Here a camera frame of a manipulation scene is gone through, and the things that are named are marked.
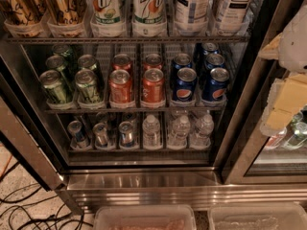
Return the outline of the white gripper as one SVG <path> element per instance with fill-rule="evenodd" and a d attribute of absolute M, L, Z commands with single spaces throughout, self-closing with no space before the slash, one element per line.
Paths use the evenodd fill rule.
<path fill-rule="evenodd" d="M 260 50 L 258 57 L 278 60 L 290 72 L 307 72 L 307 5 L 299 9 L 282 33 Z M 279 133 L 307 104 L 307 75 L 298 73 L 274 80 L 261 117 L 263 135 Z"/>

